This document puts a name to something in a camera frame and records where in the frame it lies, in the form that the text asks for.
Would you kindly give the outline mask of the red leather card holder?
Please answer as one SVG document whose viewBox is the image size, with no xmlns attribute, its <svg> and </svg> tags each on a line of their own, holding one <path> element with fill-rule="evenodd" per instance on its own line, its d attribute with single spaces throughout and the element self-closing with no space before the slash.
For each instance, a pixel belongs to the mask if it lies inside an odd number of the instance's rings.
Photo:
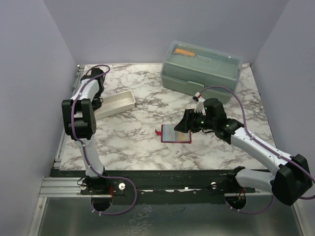
<svg viewBox="0 0 315 236">
<path fill-rule="evenodd" d="M 160 130 L 155 130 L 155 133 L 160 136 L 162 143 L 181 143 L 181 144 L 190 144 L 191 143 L 191 132 L 189 142 L 178 142 L 177 133 L 178 131 L 174 130 L 175 125 L 172 124 L 162 124 Z"/>
</svg>

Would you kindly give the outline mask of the gold credit card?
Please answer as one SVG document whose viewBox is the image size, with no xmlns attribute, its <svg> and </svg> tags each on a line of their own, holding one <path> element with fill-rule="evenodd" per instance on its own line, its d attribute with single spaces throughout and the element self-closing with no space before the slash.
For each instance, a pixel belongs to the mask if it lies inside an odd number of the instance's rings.
<svg viewBox="0 0 315 236">
<path fill-rule="evenodd" d="M 177 133 L 177 140 L 178 142 L 189 142 L 190 141 L 190 134 L 189 133 Z"/>
</svg>

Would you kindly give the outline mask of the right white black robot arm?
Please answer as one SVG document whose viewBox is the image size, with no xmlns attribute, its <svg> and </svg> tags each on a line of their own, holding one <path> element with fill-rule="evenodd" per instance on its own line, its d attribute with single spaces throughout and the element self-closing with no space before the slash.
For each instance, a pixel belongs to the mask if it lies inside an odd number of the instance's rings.
<svg viewBox="0 0 315 236">
<path fill-rule="evenodd" d="M 312 187 L 313 180 L 304 156 L 292 156 L 256 137 L 244 123 L 228 118 L 223 104 L 216 98 L 197 104 L 203 109 L 186 109 L 175 131 L 212 131 L 217 138 L 248 153 L 268 170 L 234 169 L 226 181 L 229 191 L 236 193 L 243 187 L 255 188 L 272 193 L 281 203 L 290 206 Z"/>
</svg>

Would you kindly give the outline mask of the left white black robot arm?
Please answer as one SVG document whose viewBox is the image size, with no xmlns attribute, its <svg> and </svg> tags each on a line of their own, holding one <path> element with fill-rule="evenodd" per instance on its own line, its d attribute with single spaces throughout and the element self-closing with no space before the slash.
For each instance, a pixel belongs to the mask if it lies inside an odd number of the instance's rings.
<svg viewBox="0 0 315 236">
<path fill-rule="evenodd" d="M 95 179 L 92 188 L 98 194 L 109 189 L 108 180 L 101 177 L 104 173 L 96 150 L 96 119 L 94 111 L 101 107 L 100 96 L 104 91 L 105 72 L 93 67 L 82 77 L 78 91 L 62 101 L 63 125 L 66 135 L 78 146 L 85 165 L 86 178 Z"/>
</svg>

